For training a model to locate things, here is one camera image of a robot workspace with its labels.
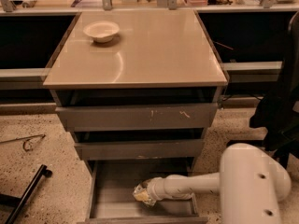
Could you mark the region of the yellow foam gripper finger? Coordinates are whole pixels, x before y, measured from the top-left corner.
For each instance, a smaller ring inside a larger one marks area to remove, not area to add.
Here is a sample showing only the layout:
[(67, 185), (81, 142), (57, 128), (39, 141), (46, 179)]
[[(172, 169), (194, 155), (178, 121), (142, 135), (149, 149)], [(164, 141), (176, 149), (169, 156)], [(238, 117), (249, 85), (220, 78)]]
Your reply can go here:
[(146, 206), (154, 206), (156, 202), (151, 199), (150, 195), (147, 192), (147, 189), (144, 188), (141, 184), (138, 184), (134, 191), (133, 196), (138, 202), (142, 202)]

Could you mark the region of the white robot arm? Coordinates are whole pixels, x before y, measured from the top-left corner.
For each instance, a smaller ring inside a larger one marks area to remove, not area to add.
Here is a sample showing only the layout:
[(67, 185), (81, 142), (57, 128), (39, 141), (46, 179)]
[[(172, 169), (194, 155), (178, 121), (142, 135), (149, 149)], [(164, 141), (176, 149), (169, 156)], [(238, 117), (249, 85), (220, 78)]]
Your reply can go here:
[(136, 186), (133, 196), (153, 206), (164, 199), (218, 193), (221, 224), (282, 224), (278, 203), (291, 189), (291, 178), (281, 164), (255, 146), (236, 143), (224, 150), (217, 173), (154, 177)]

